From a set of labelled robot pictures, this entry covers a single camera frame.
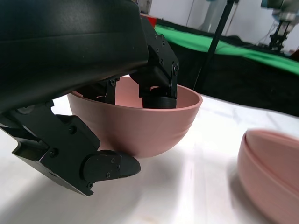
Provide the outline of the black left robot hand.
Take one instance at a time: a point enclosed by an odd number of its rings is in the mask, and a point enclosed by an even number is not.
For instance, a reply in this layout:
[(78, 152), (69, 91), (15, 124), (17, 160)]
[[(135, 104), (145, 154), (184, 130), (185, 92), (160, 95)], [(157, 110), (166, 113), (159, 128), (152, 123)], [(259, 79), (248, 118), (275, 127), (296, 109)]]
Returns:
[(114, 104), (130, 75), (144, 108), (173, 109), (178, 59), (131, 0), (3, 0), (0, 3), (0, 128), (14, 155), (85, 196), (95, 182), (140, 172), (125, 153), (99, 150), (77, 116), (55, 115), (53, 99), (77, 91)]

